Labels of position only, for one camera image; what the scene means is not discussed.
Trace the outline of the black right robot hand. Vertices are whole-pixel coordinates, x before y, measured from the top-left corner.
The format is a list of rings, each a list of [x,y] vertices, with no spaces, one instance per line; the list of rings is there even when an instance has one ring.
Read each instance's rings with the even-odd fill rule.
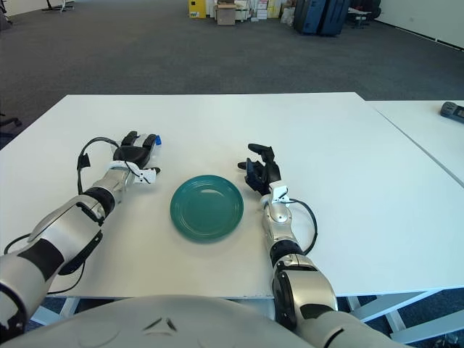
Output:
[[[275,162],[275,155],[271,146],[248,144],[248,149],[261,156],[262,161],[253,162],[247,158],[239,162],[238,168],[246,171],[244,180],[261,197],[261,205],[285,204],[288,206],[288,186],[282,181],[279,166]]]

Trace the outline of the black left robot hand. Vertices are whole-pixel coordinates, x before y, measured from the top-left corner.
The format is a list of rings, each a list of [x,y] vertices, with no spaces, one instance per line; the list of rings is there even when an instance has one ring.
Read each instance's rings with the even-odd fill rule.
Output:
[[[109,168],[128,170],[133,176],[134,183],[154,183],[160,169],[150,167],[149,163],[161,145],[159,135],[139,134],[132,130],[116,148]]]

